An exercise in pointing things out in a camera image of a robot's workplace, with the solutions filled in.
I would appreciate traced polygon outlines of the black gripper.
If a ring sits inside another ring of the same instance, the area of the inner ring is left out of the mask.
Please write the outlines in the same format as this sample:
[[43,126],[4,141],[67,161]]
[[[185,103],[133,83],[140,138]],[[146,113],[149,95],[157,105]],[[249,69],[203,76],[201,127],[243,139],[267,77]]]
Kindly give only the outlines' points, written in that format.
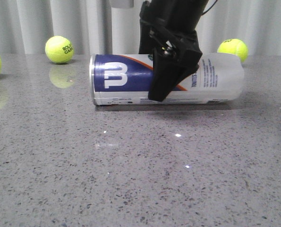
[[[202,57],[192,35],[207,0],[146,0],[140,11],[139,54],[153,54],[153,79],[148,98],[161,102],[185,78],[195,73]],[[170,33],[177,35],[169,39]]]

